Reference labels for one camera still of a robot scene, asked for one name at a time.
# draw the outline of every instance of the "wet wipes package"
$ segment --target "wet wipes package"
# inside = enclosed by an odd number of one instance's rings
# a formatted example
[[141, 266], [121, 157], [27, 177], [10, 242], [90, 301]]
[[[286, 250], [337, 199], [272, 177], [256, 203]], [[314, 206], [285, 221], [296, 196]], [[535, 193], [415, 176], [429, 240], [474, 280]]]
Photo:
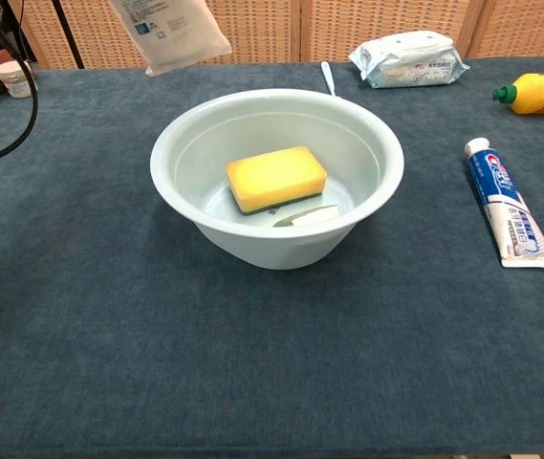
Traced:
[[366, 41], [349, 58], [372, 88], [449, 84], [469, 69], [452, 39], [431, 31]]
[[110, 0], [149, 76], [231, 53], [205, 0]]

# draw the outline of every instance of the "sponge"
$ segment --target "sponge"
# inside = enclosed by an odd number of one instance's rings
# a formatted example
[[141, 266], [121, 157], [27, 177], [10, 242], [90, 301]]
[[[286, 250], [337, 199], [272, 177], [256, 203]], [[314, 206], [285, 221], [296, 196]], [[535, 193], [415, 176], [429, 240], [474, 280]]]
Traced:
[[226, 171], [233, 197], [244, 213], [320, 194], [327, 180], [327, 172], [305, 146], [234, 161]]

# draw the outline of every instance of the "wicker screen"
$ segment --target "wicker screen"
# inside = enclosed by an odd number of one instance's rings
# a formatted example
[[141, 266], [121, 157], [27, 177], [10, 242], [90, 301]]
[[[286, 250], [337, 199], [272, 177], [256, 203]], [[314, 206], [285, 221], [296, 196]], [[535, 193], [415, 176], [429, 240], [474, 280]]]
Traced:
[[458, 40], [469, 3], [470, 0], [305, 0], [302, 60], [346, 61], [360, 43], [392, 33], [430, 30]]
[[[21, 13], [21, 0], [9, 0], [14, 15]], [[23, 13], [23, 32], [42, 68], [75, 69], [70, 50], [51, 0], [28, 0]]]
[[300, 0], [207, 0], [233, 53], [211, 62], [299, 60]]
[[107, 0], [61, 0], [87, 69], [146, 67]]
[[544, 55], [544, 0], [490, 0], [469, 57]]

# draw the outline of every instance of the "black cable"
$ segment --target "black cable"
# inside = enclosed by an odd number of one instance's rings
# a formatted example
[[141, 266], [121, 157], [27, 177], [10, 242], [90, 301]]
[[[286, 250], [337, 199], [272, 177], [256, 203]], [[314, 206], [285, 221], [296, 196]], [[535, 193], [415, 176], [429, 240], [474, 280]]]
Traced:
[[23, 50], [23, 53], [25, 54], [25, 60], [31, 60], [29, 53], [27, 51], [27, 46], [25, 46], [25, 40], [23, 39], [23, 29], [21, 28], [21, 24], [23, 24], [23, 11], [25, 11], [25, 0], [21, 0], [21, 13], [19, 14], [19, 23], [18, 23], [19, 42], [21, 44], [21, 49]]
[[21, 70], [25, 74], [25, 79], [27, 80], [28, 85], [30, 86], [30, 92], [32, 93], [32, 115], [30, 116], [30, 122], [28, 123], [23, 133], [18, 137], [18, 139], [16, 139], [16, 141], [8, 145], [6, 148], [3, 148], [0, 150], [0, 158], [2, 158], [8, 155], [9, 153], [11, 153], [17, 146], [23, 143], [23, 141], [27, 139], [30, 133], [32, 132], [33, 125], [35, 124], [35, 119], [37, 118], [37, 114], [38, 114], [38, 93], [35, 89], [35, 83], [33, 82], [33, 76], [32, 76], [32, 73], [30, 72], [30, 69], [21, 58], [19, 52], [14, 49], [12, 44], [2, 33], [1, 20], [0, 20], [0, 44], [11, 54], [14, 60], [18, 62], [19, 66], [21, 67]]
[[80, 52], [78, 51], [78, 46], [76, 44], [76, 40], [74, 39], [74, 35], [72, 34], [72, 29], [70, 29], [68, 18], [65, 16], [65, 11], [63, 10], [63, 7], [61, 6], [61, 1], [60, 0], [52, 0], [52, 1], [53, 1], [54, 12], [57, 15], [59, 24], [61, 24], [61, 29], [63, 29], [63, 34], [65, 35], [65, 39], [68, 41], [68, 45], [70, 46], [70, 51], [72, 51], [72, 56], [74, 57], [74, 62], [76, 63], [76, 66], [79, 69], [84, 69], [84, 63], [82, 62], [82, 57], [80, 56]]

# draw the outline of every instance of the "toothpaste tube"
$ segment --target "toothpaste tube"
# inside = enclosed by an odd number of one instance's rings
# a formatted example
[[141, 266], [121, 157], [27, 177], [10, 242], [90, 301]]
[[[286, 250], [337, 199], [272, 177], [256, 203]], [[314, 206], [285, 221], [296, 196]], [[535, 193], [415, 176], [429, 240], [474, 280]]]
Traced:
[[487, 139], [465, 145], [468, 165], [489, 218], [501, 265], [544, 268], [544, 236]]

